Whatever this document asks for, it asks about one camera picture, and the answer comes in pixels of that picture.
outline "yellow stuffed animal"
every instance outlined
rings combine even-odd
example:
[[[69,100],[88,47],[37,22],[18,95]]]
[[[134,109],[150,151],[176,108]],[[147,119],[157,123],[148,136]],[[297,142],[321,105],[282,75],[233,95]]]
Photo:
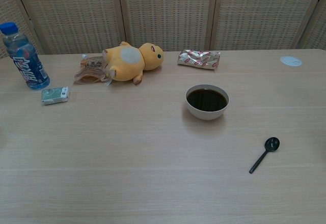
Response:
[[[143,79],[143,70],[153,70],[161,65],[164,54],[159,46],[145,43],[135,48],[127,42],[120,46],[103,50],[107,62],[106,75],[113,80],[133,80],[135,85]]]

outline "soy sauce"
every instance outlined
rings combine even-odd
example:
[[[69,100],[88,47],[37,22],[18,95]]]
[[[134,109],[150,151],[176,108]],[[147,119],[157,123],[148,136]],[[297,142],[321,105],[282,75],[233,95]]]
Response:
[[[196,109],[203,111],[217,111],[227,105],[225,97],[211,89],[198,89],[189,93],[188,103]]]

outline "wicker screen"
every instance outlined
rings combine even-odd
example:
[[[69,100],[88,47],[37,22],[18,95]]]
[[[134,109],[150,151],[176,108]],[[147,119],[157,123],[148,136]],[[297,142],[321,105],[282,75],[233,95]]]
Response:
[[[165,51],[204,48],[210,0],[125,0],[125,3],[122,8],[127,12],[126,32],[130,32],[126,35],[132,45],[152,42]]]
[[[312,0],[221,0],[214,49],[288,49]]]
[[[101,52],[124,39],[119,36],[113,0],[24,1],[50,53]]]
[[[23,18],[23,15],[17,5],[16,0],[0,0],[0,23],[8,22],[8,21],[15,22],[17,24],[19,30],[24,32],[27,35],[29,40],[34,44],[34,46],[37,49],[37,46],[32,37],[32,34]],[[0,58],[6,57],[6,56],[8,56],[6,47],[3,44],[2,39],[1,39],[0,40]]]
[[[319,48],[326,50],[326,0],[320,0],[307,29],[304,48]]]

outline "plastic bottle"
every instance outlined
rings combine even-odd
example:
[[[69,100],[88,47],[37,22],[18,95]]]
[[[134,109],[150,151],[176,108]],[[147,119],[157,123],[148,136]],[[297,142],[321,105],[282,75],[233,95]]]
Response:
[[[19,32],[15,23],[0,24],[4,34],[3,41],[9,56],[26,81],[29,88],[37,90],[49,85],[50,78],[43,69],[35,47],[29,42],[24,33]]]

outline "food wrapper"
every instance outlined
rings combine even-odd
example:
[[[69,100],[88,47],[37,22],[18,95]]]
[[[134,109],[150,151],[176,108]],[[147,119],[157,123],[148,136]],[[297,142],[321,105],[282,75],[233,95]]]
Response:
[[[80,70],[75,74],[74,80],[76,83],[88,84],[95,83],[99,80],[106,81],[106,62],[103,57],[88,58],[83,54],[83,60],[80,63]]]
[[[214,70],[220,61],[220,52],[184,50],[178,57],[178,65],[189,65],[197,68]]]

